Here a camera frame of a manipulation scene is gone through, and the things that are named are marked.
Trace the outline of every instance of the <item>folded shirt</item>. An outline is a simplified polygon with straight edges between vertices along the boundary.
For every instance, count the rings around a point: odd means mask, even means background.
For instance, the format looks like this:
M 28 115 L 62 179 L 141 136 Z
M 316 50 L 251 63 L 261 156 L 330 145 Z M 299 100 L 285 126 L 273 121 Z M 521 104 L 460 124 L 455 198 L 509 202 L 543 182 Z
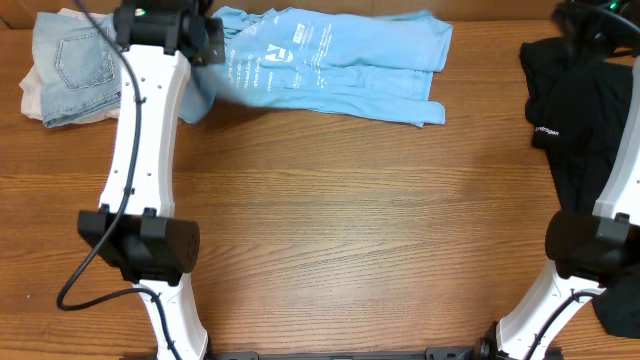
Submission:
M 251 15 L 223 7 L 214 17 L 223 20 L 227 63 L 192 67 L 180 111 L 188 123 L 201 120 L 216 96 L 417 126 L 445 121 L 442 105 L 428 97 L 452 27 L 428 12 L 365 18 L 293 8 Z M 99 21 L 115 38 L 113 16 Z M 28 116 L 59 126 L 95 121 L 119 106 L 117 56 L 85 19 L 40 13 L 33 54 L 35 74 L 21 84 Z
M 427 99 L 453 28 L 428 12 L 366 18 L 223 7 L 214 17 L 224 24 L 227 63 L 197 70 L 181 114 L 187 122 L 204 116 L 215 96 L 417 126 L 445 122 L 442 105 Z

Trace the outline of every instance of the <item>wire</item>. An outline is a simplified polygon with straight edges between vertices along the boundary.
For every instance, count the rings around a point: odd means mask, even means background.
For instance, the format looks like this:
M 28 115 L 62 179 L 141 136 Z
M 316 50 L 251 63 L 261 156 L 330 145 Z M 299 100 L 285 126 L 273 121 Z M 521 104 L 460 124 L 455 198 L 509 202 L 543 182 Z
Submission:
M 171 340 L 171 336 L 169 335 L 169 328 L 167 326 L 166 314 L 164 312 L 164 308 L 162 307 L 160 296 L 150 289 L 131 288 L 131 289 L 120 290 L 120 291 L 116 291 L 114 293 L 99 297 L 91 301 L 87 301 L 85 303 L 77 304 L 77 305 L 67 305 L 64 303 L 64 298 L 67 296 L 67 293 L 69 292 L 69 290 L 71 290 L 71 288 L 76 283 L 80 275 L 82 275 L 82 273 L 86 270 L 86 268 L 89 266 L 91 261 L 96 257 L 100 249 L 107 243 L 107 241 L 109 241 L 109 238 L 111 237 L 111 235 L 117 228 L 118 224 L 122 220 L 124 211 L 127 208 L 127 204 L 129 202 L 129 198 L 131 197 L 131 192 L 132 192 L 133 176 L 135 174 L 136 161 L 138 160 L 138 149 L 140 147 L 140 129 L 142 127 L 142 103 L 144 102 L 144 100 L 142 100 L 142 97 L 140 95 L 140 87 L 138 86 L 138 81 L 136 80 L 133 69 L 131 68 L 131 64 L 129 64 L 129 61 L 127 61 L 124 55 L 122 55 L 122 53 L 118 49 L 118 45 L 113 40 L 111 40 L 111 38 L 105 33 L 102 27 L 98 25 L 95 19 L 93 19 L 93 17 L 89 14 L 89 10 L 87 10 L 82 0 L 74 0 L 74 2 L 80 8 L 80 10 L 84 13 L 84 15 L 87 17 L 87 20 L 89 20 L 91 25 L 100 33 L 100 36 L 107 42 L 107 44 L 109 44 L 111 49 L 113 49 L 113 51 L 118 55 L 118 57 L 122 61 L 122 64 L 126 68 L 127 73 L 131 78 L 131 84 L 133 84 L 133 91 L 135 94 L 134 101 L 136 103 L 135 105 L 136 106 L 136 124 L 135 124 L 135 132 L 133 136 L 133 146 L 131 149 L 131 160 L 129 162 L 129 171 L 127 173 L 127 181 L 124 186 L 124 192 L 122 194 L 122 200 L 120 201 L 120 207 L 116 212 L 113 222 L 111 223 L 111 225 L 109 225 L 109 227 L 107 228 L 107 231 L 105 231 L 100 241 L 98 241 L 96 246 L 93 247 L 93 250 L 91 250 L 89 255 L 87 255 L 87 257 L 82 261 L 80 266 L 78 266 L 76 271 L 74 271 L 71 277 L 69 277 L 69 280 L 67 280 L 67 282 L 64 284 L 64 286 L 60 290 L 60 293 L 58 294 L 58 298 L 56 299 L 56 305 L 60 310 L 63 310 L 63 311 L 76 311 L 76 310 L 83 310 L 83 309 L 92 307 L 94 305 L 101 304 L 105 301 L 109 301 L 111 299 L 115 299 L 117 297 L 128 295 L 128 294 L 136 294 L 136 293 L 147 294 L 151 297 L 151 301 L 155 303 L 156 307 L 158 308 L 158 314 L 160 316 L 160 324 L 162 326 L 162 333 L 164 335 L 165 340 L 167 341 L 167 345 L 169 349 L 173 353 L 173 356 L 176 358 L 176 360 L 182 360 L 180 355 L 178 354 L 178 351 L 174 345 L 173 340 Z
M 572 294 L 570 298 L 565 300 L 562 305 L 560 305 L 558 309 L 556 309 L 556 311 L 551 315 L 551 317 L 549 317 L 544 326 L 542 326 L 540 333 L 536 334 L 535 339 L 533 340 L 533 344 L 531 345 L 531 347 L 529 347 L 529 351 L 527 352 L 527 356 L 524 357 L 524 360 L 531 360 L 531 358 L 533 357 L 533 353 L 536 352 L 536 348 L 542 342 L 542 338 L 547 333 L 547 331 L 549 331 L 549 328 L 551 327 L 551 325 L 553 325 L 558 316 L 560 316 L 560 314 L 562 314 L 569 307 L 569 305 L 571 305 L 571 303 L 573 303 L 574 301 L 579 302 L 580 298 L 584 296 L 593 299 L 598 297 L 598 294 L 590 293 L 587 291 L 580 291 Z

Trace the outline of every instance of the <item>blue denim clothing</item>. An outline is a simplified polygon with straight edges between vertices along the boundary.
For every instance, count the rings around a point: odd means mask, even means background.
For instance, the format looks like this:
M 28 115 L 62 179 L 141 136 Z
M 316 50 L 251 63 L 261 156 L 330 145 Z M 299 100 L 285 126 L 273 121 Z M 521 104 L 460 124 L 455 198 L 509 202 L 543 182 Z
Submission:
M 214 16 L 223 20 L 227 64 L 194 73 L 191 106 L 181 114 L 187 122 L 204 116 L 215 96 L 417 126 L 445 121 L 442 105 L 427 99 L 452 26 L 428 12 L 365 18 L 223 7 Z
M 98 22 L 115 39 L 113 15 Z M 41 103 L 45 126 L 81 122 L 120 107 L 117 55 L 86 19 L 38 13 L 32 51 L 44 83 Z

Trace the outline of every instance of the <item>garment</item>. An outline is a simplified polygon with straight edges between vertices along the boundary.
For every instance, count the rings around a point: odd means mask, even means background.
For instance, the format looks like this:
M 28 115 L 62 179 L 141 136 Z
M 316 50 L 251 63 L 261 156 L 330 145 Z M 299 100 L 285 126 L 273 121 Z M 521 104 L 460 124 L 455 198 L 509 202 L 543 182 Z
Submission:
M 113 15 L 98 22 L 115 38 Z M 116 55 L 87 20 L 38 13 L 32 51 L 42 80 L 40 105 L 46 126 L 82 122 L 119 107 Z
M 533 145 L 547 158 L 564 210 L 591 214 L 616 159 L 631 105 L 632 69 L 602 61 L 572 62 L 562 39 L 523 44 L 527 76 L 526 117 Z M 594 300 L 605 330 L 640 338 L 640 267 Z
M 58 15 L 68 16 L 74 19 L 83 19 L 84 14 L 79 11 L 63 8 L 58 12 Z M 102 14 L 91 14 L 97 19 L 104 18 Z M 40 96 L 42 95 L 42 87 L 44 83 L 40 78 L 40 74 L 36 70 L 35 66 L 31 67 L 31 70 L 27 76 L 20 82 L 20 88 L 23 91 L 21 111 L 28 117 L 36 120 L 43 120 L 42 118 L 42 106 L 40 102 Z M 75 121 L 75 123 L 90 123 L 96 122 L 110 117 L 117 118 L 120 110 L 114 109 L 97 113 L 93 116 L 85 117 L 82 121 Z
M 427 98 L 452 26 L 428 12 L 365 18 L 223 7 L 214 17 L 224 24 L 227 63 L 195 73 L 185 95 L 191 106 L 182 113 L 187 122 L 206 114 L 215 96 L 417 126 L 445 121 L 444 107 Z

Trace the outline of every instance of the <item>black cable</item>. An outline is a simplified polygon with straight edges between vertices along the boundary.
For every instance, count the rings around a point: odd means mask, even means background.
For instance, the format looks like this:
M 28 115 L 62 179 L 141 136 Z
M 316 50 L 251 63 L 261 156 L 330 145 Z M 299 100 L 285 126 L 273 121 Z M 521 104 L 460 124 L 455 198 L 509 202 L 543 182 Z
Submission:
M 580 298 L 584 296 L 588 296 L 593 299 L 598 297 L 598 294 L 590 293 L 587 291 L 580 291 L 577 293 L 573 293 L 570 298 L 565 300 L 562 305 L 560 305 L 558 309 L 556 309 L 556 311 L 551 315 L 551 317 L 549 317 L 544 326 L 542 326 L 542 329 L 540 329 L 540 333 L 536 334 L 535 339 L 533 340 L 533 344 L 529 348 L 529 351 L 524 357 L 524 360 L 531 360 L 531 358 L 533 357 L 533 353 L 536 351 L 536 348 L 542 342 L 542 338 L 547 333 L 551 325 L 553 325 L 554 321 L 556 321 L 558 316 L 560 316 L 560 314 L 562 314 L 562 312 L 564 312 L 569 307 L 569 305 L 571 305 L 571 303 L 573 303 L 574 301 L 579 302 Z
M 105 33 L 102 27 L 100 27 L 100 25 L 98 25 L 98 23 L 93 19 L 93 17 L 91 17 L 91 15 L 89 14 L 89 10 L 87 10 L 82 0 L 74 0 L 74 2 L 80 8 L 80 10 L 84 13 L 84 15 L 87 17 L 87 20 L 89 20 L 91 25 L 93 25 L 93 27 L 100 33 L 100 36 L 107 42 L 107 44 L 109 44 L 111 49 L 113 49 L 113 51 L 118 55 L 118 57 L 124 64 L 124 67 L 126 68 L 127 73 L 131 78 L 131 84 L 133 84 L 133 91 L 135 94 L 134 101 L 136 103 L 136 125 L 135 125 L 135 132 L 133 136 L 133 146 L 131 149 L 131 161 L 129 162 L 129 171 L 127 173 L 127 181 L 124 186 L 124 192 L 122 194 L 122 200 L 120 201 L 120 207 L 116 212 L 113 222 L 111 223 L 111 225 L 109 225 L 109 227 L 107 228 L 107 231 L 105 231 L 100 241 L 98 241 L 96 246 L 93 247 L 93 250 L 91 250 L 89 255 L 87 255 L 87 257 L 82 261 L 80 266 L 78 266 L 76 271 L 71 275 L 69 280 L 67 280 L 67 282 L 64 284 L 64 286 L 60 290 L 60 293 L 58 294 L 58 298 L 56 299 L 56 305 L 60 310 L 63 310 L 63 311 L 76 311 L 76 310 L 86 309 L 94 305 L 101 304 L 105 301 L 109 301 L 111 299 L 115 299 L 117 297 L 128 295 L 128 294 L 136 294 L 136 293 L 147 294 L 151 297 L 151 301 L 155 303 L 156 307 L 158 308 L 158 314 L 160 316 L 160 323 L 162 326 L 162 333 L 164 335 L 164 338 L 167 341 L 167 345 L 169 346 L 169 349 L 173 353 L 173 356 L 175 356 L 176 360 L 181 360 L 180 355 L 178 354 L 178 351 L 173 343 L 173 340 L 171 340 L 171 336 L 169 335 L 166 314 L 164 312 L 164 308 L 162 307 L 160 297 L 158 296 L 158 294 L 156 294 L 152 290 L 149 290 L 146 288 L 131 288 L 131 289 L 116 291 L 114 293 L 99 297 L 91 301 L 87 301 L 82 304 L 67 305 L 64 303 L 64 298 L 66 297 L 69 290 L 71 290 L 71 288 L 73 287 L 75 282 L 78 280 L 80 275 L 82 275 L 82 273 L 86 270 L 86 268 L 89 266 L 91 261 L 96 257 L 100 249 L 107 243 L 107 241 L 109 241 L 109 238 L 111 237 L 116 227 L 120 223 L 122 216 L 124 214 L 124 211 L 127 208 L 129 197 L 131 196 L 131 192 L 132 192 L 133 176 L 135 174 L 136 161 L 138 160 L 138 149 L 140 147 L 140 129 L 142 127 L 142 103 L 143 103 L 142 97 L 140 95 L 140 87 L 138 86 L 138 81 L 136 80 L 133 69 L 131 68 L 131 65 L 129 64 L 127 59 L 124 57 L 124 55 L 122 55 L 122 53 L 118 49 L 118 45 L 113 40 L 111 40 L 111 38 Z

